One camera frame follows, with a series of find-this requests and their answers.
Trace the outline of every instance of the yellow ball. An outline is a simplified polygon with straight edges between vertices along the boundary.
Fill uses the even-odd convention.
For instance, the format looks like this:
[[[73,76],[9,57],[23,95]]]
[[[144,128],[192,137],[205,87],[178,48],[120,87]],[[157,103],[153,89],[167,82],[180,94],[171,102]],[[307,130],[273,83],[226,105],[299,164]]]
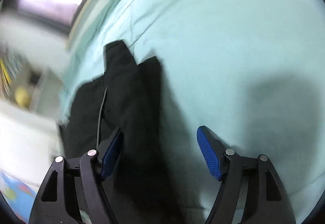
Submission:
[[[16,89],[15,100],[21,108],[29,107],[31,98],[25,87],[20,86]]]

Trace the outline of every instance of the metal pin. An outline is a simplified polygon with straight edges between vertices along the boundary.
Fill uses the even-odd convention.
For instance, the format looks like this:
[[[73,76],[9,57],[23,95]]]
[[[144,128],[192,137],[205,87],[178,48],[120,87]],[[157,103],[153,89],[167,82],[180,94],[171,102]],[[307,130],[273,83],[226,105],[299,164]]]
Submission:
[[[228,156],[233,156],[235,154],[235,151],[233,149],[226,149],[225,153],[228,155]]]
[[[268,158],[266,155],[262,154],[262,155],[260,156],[260,159],[261,159],[261,161],[266,162],[269,158]]]
[[[62,162],[63,161],[63,157],[62,156],[58,156],[55,158],[55,162]]]
[[[96,154],[96,150],[89,150],[87,154],[88,156],[94,156]]]

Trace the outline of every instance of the light blue bed sheet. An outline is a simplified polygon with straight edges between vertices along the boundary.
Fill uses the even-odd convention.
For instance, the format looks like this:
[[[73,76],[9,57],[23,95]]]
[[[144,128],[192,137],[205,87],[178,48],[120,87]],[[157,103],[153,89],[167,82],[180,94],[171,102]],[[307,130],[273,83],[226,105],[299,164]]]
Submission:
[[[301,223],[325,189],[324,32],[322,0],[111,0],[72,58],[62,116],[104,72],[103,46],[123,39],[138,63],[163,65],[161,135],[189,223],[204,222],[219,188],[200,125],[240,155],[266,154]]]

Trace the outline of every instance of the yellow book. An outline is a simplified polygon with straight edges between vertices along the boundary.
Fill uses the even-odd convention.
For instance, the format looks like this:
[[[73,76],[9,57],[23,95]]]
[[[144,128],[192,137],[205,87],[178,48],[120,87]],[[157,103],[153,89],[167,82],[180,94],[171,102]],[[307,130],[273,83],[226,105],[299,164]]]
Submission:
[[[2,71],[4,73],[4,76],[8,81],[8,84],[11,84],[11,78],[9,76],[9,73],[8,73],[7,69],[5,68],[5,65],[3,63],[3,59],[0,59],[0,64],[1,64],[1,68],[2,68]]]

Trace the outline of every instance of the folded black jacket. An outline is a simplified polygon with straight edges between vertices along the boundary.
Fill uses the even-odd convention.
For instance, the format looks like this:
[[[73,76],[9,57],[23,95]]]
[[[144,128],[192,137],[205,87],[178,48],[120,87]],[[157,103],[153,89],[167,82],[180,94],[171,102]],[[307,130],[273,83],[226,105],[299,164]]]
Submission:
[[[159,144],[160,64],[152,57],[136,65],[123,41],[104,50],[104,75],[82,85],[72,104],[63,135],[66,158],[95,149],[98,133],[105,140],[120,127],[124,138],[114,188],[139,211],[158,215],[160,223],[183,223]]]

